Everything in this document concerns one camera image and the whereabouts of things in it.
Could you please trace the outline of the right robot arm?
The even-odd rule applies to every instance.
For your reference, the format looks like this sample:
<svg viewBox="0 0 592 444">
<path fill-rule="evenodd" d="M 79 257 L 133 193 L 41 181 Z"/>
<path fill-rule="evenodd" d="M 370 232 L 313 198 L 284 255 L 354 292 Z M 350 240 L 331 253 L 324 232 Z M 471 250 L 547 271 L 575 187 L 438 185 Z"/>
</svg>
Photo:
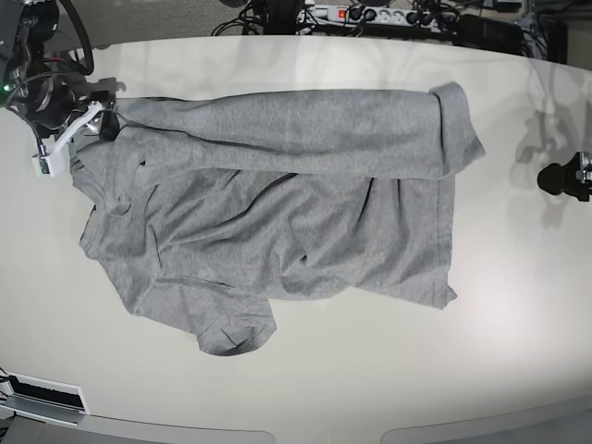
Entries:
<svg viewBox="0 0 592 444">
<path fill-rule="evenodd" d="M 64 10 L 79 39 L 84 58 L 49 56 L 45 43 L 58 31 Z M 98 137 L 113 141 L 119 133 L 115 95 L 108 91 L 75 92 L 71 78 L 94 72 L 92 45 L 70 1 L 1 3 L 1 106 L 27 124 L 38 144 L 58 134 L 92 102 L 102 109 Z"/>
</svg>

